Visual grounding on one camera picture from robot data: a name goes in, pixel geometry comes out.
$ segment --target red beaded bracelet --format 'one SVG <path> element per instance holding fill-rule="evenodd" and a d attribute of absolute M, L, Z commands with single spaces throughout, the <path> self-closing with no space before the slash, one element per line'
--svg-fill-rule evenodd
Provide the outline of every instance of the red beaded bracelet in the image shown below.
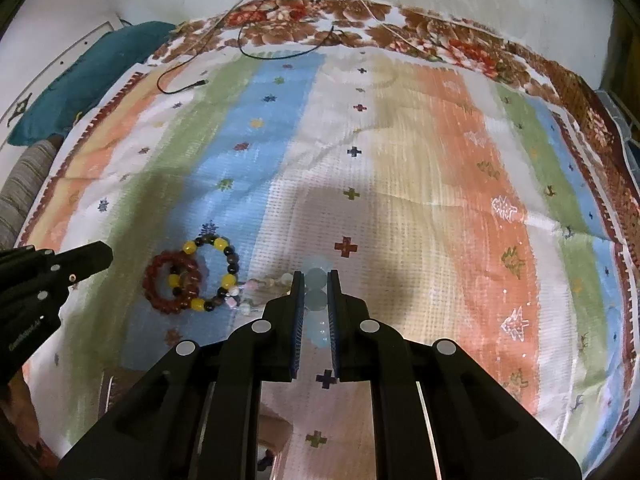
<path fill-rule="evenodd" d="M 156 291 L 156 277 L 158 271 L 166 264 L 171 265 L 171 274 L 178 274 L 182 287 L 178 288 L 179 294 L 174 288 L 174 298 L 166 300 L 161 298 Z M 145 270 L 142 280 L 142 288 L 145 289 L 145 298 L 151 306 L 164 314 L 178 314 L 181 310 L 191 306 L 191 300 L 200 294 L 200 280 L 202 275 L 198 270 L 197 261 L 183 251 L 162 251 L 151 261 Z"/>

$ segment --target screw head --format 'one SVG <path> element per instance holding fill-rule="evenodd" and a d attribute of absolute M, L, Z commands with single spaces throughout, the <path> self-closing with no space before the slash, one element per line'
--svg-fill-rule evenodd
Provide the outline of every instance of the screw head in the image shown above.
<path fill-rule="evenodd" d="M 178 343 L 178 346 L 175 347 L 175 352 L 178 355 L 189 355 L 189 354 L 193 354 L 193 352 L 196 349 L 196 345 L 193 341 L 181 341 Z"/>
<path fill-rule="evenodd" d="M 449 341 L 448 339 L 438 341 L 438 344 L 436 345 L 436 350 L 443 355 L 455 354 L 456 348 L 456 344 L 453 341 Z"/>
<path fill-rule="evenodd" d="M 380 323 L 378 323 L 375 319 L 365 319 L 360 323 L 360 330 L 368 334 L 374 334 L 378 330 L 380 330 Z"/>
<path fill-rule="evenodd" d="M 269 323 L 266 319 L 259 319 L 251 325 L 251 330 L 253 330 L 257 334 L 264 334 L 265 332 L 271 330 L 271 323 Z"/>

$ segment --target brown floral pattern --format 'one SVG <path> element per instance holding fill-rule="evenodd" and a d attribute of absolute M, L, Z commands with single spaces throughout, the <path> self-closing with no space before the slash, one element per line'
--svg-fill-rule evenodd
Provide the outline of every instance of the brown floral pattern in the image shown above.
<path fill-rule="evenodd" d="M 359 0 L 257 0 L 230 13 L 222 28 L 215 27 L 219 20 L 217 16 L 183 23 L 176 39 L 156 51 L 150 62 L 239 44 L 373 46 L 473 70 L 564 107 L 600 159 L 596 170 L 618 213 L 634 263 L 640 264 L 640 196 L 626 168 L 615 124 L 584 81 L 558 63 L 471 20 L 446 20 L 431 10 L 393 9 L 369 1 L 365 6 Z"/>

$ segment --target dark blue cross symbol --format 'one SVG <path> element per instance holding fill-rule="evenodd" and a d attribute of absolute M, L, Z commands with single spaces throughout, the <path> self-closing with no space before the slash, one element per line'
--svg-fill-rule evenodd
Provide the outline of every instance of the dark blue cross symbol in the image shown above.
<path fill-rule="evenodd" d="M 338 379 L 331 377 L 331 370 L 325 370 L 324 375 L 316 375 L 316 382 L 322 383 L 323 390 L 328 390 L 329 386 L 338 382 Z"/>

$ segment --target white bead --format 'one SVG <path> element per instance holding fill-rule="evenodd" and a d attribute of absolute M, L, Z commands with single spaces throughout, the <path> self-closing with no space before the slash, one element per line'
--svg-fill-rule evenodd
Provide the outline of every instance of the white bead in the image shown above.
<path fill-rule="evenodd" d="M 285 272 L 280 277 L 280 283 L 282 283 L 284 286 L 291 285 L 291 283 L 293 283 L 293 274 L 290 274 L 289 272 Z"/>

